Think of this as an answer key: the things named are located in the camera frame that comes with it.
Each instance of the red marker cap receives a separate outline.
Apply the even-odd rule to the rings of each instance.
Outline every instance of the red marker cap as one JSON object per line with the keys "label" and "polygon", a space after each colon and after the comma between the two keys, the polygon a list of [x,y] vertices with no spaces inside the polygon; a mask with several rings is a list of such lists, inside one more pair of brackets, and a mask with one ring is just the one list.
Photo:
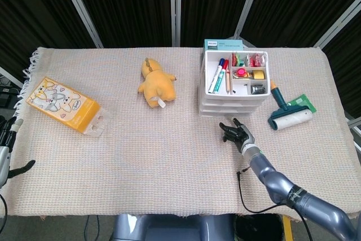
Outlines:
{"label": "red marker cap", "polygon": [[228,67],[228,59],[226,59],[225,61],[224,61],[224,64],[223,64],[223,67],[222,67],[222,69],[227,69],[227,67]]}

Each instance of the gray robot arm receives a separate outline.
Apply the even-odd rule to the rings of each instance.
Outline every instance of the gray robot arm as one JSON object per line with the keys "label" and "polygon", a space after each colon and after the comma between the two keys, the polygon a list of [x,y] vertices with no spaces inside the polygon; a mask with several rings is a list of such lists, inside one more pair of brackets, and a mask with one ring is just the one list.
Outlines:
{"label": "gray robot arm", "polygon": [[236,118],[233,122],[236,128],[219,124],[224,130],[223,141],[229,140],[236,144],[252,171],[266,186],[274,203],[286,204],[298,210],[304,217],[325,228],[339,240],[361,241],[361,216],[356,231],[344,211],[308,193],[278,172],[254,144],[254,138],[247,127]]}
{"label": "gray robot arm", "polygon": [[0,188],[5,185],[8,179],[27,172],[35,164],[35,160],[31,160],[22,168],[10,170],[12,148],[15,143],[16,133],[22,124],[23,120],[17,120],[16,117],[8,121],[3,120],[0,123]]}

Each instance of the black cable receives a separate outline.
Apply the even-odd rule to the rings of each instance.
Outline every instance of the black cable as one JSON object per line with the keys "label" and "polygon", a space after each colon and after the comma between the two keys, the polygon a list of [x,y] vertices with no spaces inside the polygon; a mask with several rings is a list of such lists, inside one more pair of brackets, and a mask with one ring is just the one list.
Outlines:
{"label": "black cable", "polygon": [[[84,227],[84,240],[85,241],[87,241],[87,228],[88,228],[89,218],[90,218],[90,216],[88,216],[88,218],[86,219],[85,227]],[[98,240],[99,234],[100,234],[100,223],[99,223],[99,216],[98,215],[96,216],[96,223],[98,225],[98,232],[96,234],[95,241]]]}
{"label": "black cable", "polygon": [[303,224],[304,224],[304,226],[305,226],[305,228],[306,228],[307,234],[309,235],[310,241],[314,241],[314,240],[312,239],[312,235],[311,235],[309,226],[307,225],[307,222],[305,221],[303,215],[302,215],[297,209],[295,209],[295,207],[293,207],[293,209],[294,209],[294,210],[296,211],[296,213],[301,217],[302,222],[303,222]]}
{"label": "black cable", "polygon": [[[247,171],[248,169],[249,169],[249,167],[246,168],[246,169],[244,169],[244,170],[242,170],[242,172],[245,172],[245,171]],[[241,196],[241,202],[242,202],[242,204],[243,204],[244,209],[246,209],[248,212],[253,213],[253,214],[260,214],[260,213],[263,213],[263,212],[265,212],[265,211],[268,211],[268,210],[271,210],[271,209],[273,209],[273,208],[276,208],[276,207],[278,207],[278,206],[284,206],[284,205],[285,205],[285,204],[275,204],[275,205],[272,205],[271,207],[268,207],[268,208],[263,209],[263,210],[261,210],[261,211],[251,211],[250,209],[248,209],[248,208],[246,207],[246,205],[244,204],[244,201],[243,201],[242,191],[241,191],[241,173],[240,173],[240,172],[237,172],[237,179],[238,179],[239,194],[240,194],[240,196]]]}
{"label": "black cable", "polygon": [[99,216],[98,215],[96,216],[96,223],[98,224],[98,233],[96,234],[95,241],[98,240],[99,234],[100,234],[100,223],[99,223]]}
{"label": "black cable", "polygon": [[88,218],[86,219],[85,227],[84,227],[84,240],[85,241],[87,241],[86,232],[87,232],[87,228],[88,228],[89,218],[90,218],[90,216],[88,216]]}
{"label": "black cable", "polygon": [[[248,167],[248,168],[246,168],[246,169],[243,169],[242,172],[246,172],[249,168],[250,168],[250,167]],[[264,210],[261,210],[261,211],[251,211],[251,210],[249,210],[249,209],[246,207],[246,205],[244,204],[243,197],[242,197],[242,192],[241,192],[241,173],[240,173],[240,172],[237,172],[237,179],[238,179],[238,188],[239,188],[239,194],[240,194],[240,196],[241,196],[241,201],[242,201],[243,207],[244,207],[248,212],[254,213],[254,214],[260,214],[260,213],[263,213],[263,212],[268,211],[268,210],[270,210],[270,209],[273,209],[273,208],[275,208],[275,207],[285,205],[285,204],[275,204],[275,205],[273,205],[273,206],[271,206],[271,207],[268,207],[268,208],[266,208],[266,209],[264,209]],[[312,235],[311,235],[309,226],[307,225],[307,223],[306,223],[303,215],[302,215],[297,209],[295,209],[295,207],[293,207],[293,209],[294,209],[294,210],[296,211],[296,213],[300,216],[300,218],[301,218],[301,220],[302,220],[302,222],[303,222],[303,224],[304,224],[304,226],[305,226],[305,228],[306,228],[307,235],[309,236],[310,241],[314,241],[313,238],[312,238]]]}
{"label": "black cable", "polygon": [[5,208],[5,216],[4,216],[4,222],[2,223],[2,226],[0,228],[0,234],[2,233],[2,230],[4,229],[5,227],[5,223],[6,223],[6,220],[7,220],[7,204],[6,204],[6,201],[5,199],[3,198],[2,195],[0,195],[0,198],[2,200],[2,202],[4,203],[4,208]]}

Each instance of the white storage drawer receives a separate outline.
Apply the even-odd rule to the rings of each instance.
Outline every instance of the white storage drawer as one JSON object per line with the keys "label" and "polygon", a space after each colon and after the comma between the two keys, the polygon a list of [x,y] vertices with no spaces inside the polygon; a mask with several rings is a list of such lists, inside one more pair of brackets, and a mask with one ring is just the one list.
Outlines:
{"label": "white storage drawer", "polygon": [[[233,67],[232,66],[232,53],[238,53],[240,59],[247,59],[252,57],[255,54],[258,54],[262,61],[264,62],[264,67]],[[230,83],[231,83],[231,92],[227,93],[226,91],[226,80],[222,80],[221,87],[219,92],[208,93],[209,87],[212,83],[214,74],[218,68],[220,59],[229,60],[229,70],[230,70]],[[268,54],[265,51],[206,51],[204,54],[204,72],[205,75],[205,90],[204,97],[206,99],[215,99],[215,100],[265,100],[271,93],[270,89],[270,76],[268,72]],[[247,71],[262,70],[265,75],[264,80],[252,80],[244,78],[234,78],[233,73],[239,68],[244,68]],[[265,94],[251,94],[251,86],[261,84],[265,87]]]}
{"label": "white storage drawer", "polygon": [[[232,54],[237,53],[244,65],[232,66]],[[221,81],[217,93],[209,93],[214,74],[220,59],[228,59],[230,70],[230,92],[226,90],[226,76]],[[248,77],[234,75],[244,72]],[[262,86],[263,94],[252,94],[252,89]],[[202,116],[248,115],[254,112],[271,94],[270,75],[268,72],[268,54],[265,51],[205,51],[199,82],[199,113]]]}

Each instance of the beige woven tablecloth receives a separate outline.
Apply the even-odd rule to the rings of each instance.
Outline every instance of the beige woven tablecloth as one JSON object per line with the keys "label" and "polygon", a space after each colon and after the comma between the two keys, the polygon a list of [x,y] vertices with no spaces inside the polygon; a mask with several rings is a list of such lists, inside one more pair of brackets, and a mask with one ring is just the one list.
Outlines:
{"label": "beige woven tablecloth", "polygon": [[[318,111],[309,122],[275,132],[267,118],[277,105],[269,97],[241,121],[277,170],[355,215],[361,210],[361,168],[326,56],[313,48],[262,50],[284,98],[305,93]],[[31,159],[36,164],[2,189],[9,214],[247,213],[236,178],[246,163],[233,144],[222,142],[218,126],[230,122],[198,115],[201,53],[192,48],[38,49],[24,97],[48,76],[94,98],[112,118],[100,138],[90,138],[26,103],[19,105],[24,125],[11,167]],[[149,108],[137,93],[146,57],[177,76],[177,99],[164,109]],[[241,183],[250,209],[272,204],[252,171]],[[287,207],[271,212],[298,218]]]}

